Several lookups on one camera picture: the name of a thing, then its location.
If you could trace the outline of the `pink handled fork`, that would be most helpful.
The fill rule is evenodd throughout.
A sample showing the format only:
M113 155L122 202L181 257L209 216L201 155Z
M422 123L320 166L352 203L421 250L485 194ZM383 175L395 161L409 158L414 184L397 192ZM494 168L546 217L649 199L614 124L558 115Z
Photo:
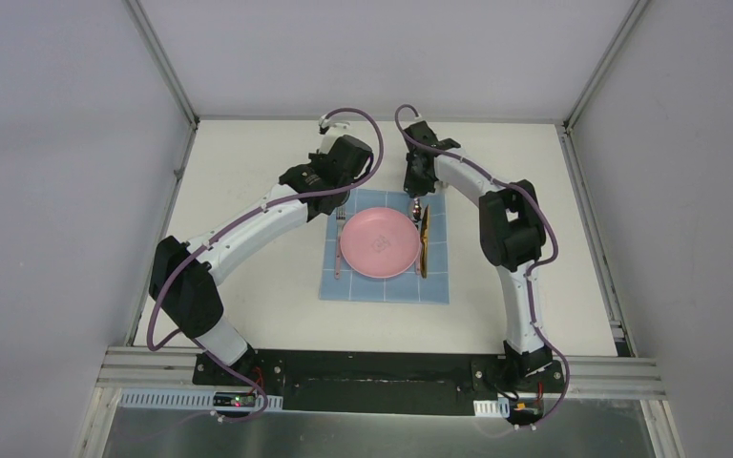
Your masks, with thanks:
M334 259L334 279L338 280L341 277L341 264L342 264L342 249L341 249L341 236L346 225L346 208L344 205L336 209L335 222L336 222L336 240L335 240L335 259Z

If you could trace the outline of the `gold table knife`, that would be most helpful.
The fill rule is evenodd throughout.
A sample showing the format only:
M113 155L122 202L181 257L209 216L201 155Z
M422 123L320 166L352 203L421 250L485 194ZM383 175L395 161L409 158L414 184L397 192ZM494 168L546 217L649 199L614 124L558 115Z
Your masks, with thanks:
M425 206L422 209L421 219L419 224L420 229L420 256L419 256L419 273L423 279L428 277L428 251L429 251L429 207Z

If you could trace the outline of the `pink plate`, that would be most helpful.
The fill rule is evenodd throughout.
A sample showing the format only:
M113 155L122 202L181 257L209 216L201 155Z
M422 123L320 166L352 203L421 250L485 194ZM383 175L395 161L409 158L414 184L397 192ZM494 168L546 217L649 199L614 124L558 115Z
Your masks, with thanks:
M413 222L397 210L367 208L350 218L341 236L343 260L372 279L390 279L415 263L418 238Z

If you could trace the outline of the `pink handled spoon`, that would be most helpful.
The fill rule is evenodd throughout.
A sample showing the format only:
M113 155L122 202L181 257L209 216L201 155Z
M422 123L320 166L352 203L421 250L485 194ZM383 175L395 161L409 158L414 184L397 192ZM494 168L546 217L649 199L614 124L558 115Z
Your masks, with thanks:
M422 275L422 267L421 267L421 253L422 253L422 242L420 239L420 224L422 221L422 204L419 198L413 198L410 201L409 204L409 219L413 222L415 226L415 231L417 232L417 238L418 238L418 253L417 258L414 263L414 270L415 274L420 277Z

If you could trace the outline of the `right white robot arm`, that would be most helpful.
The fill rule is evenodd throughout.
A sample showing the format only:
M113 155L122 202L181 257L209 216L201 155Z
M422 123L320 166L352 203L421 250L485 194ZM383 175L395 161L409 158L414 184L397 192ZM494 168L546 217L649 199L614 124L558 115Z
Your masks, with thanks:
M539 325L535 268L549 235L527 180L503 183L462 155L461 145L437 138L427 122L400 130L408 147L403 189L421 198L449 185L474 204L479 216L479 242L496 268L506 312L503 375L511 388L525 391L541 379L553 362Z

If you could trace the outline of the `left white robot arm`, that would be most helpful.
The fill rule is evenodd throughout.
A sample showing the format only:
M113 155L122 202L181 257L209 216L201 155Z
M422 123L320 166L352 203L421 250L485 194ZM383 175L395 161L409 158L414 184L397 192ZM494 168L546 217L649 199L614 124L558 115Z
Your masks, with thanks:
M352 135L335 134L308 158L222 226L186 241L169 236L157 245L149 297L184 336L218 359L216 371L229 385L251 378L253 350L225 318L220 285L274 239L331 215L376 171L382 153Z

